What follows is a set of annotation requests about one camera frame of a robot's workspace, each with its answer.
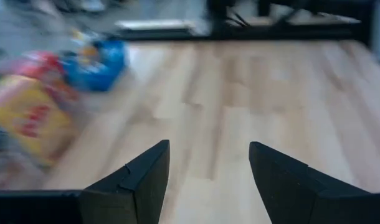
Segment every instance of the wooden floor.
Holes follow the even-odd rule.
[[[160,223],[270,223],[251,141],[380,192],[380,65],[356,42],[146,43],[128,53],[126,76],[45,188],[84,188],[169,139]]]

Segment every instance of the yellow package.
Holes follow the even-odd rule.
[[[12,145],[42,167],[54,165],[73,136],[67,115],[31,78],[10,75],[0,81],[0,127]]]

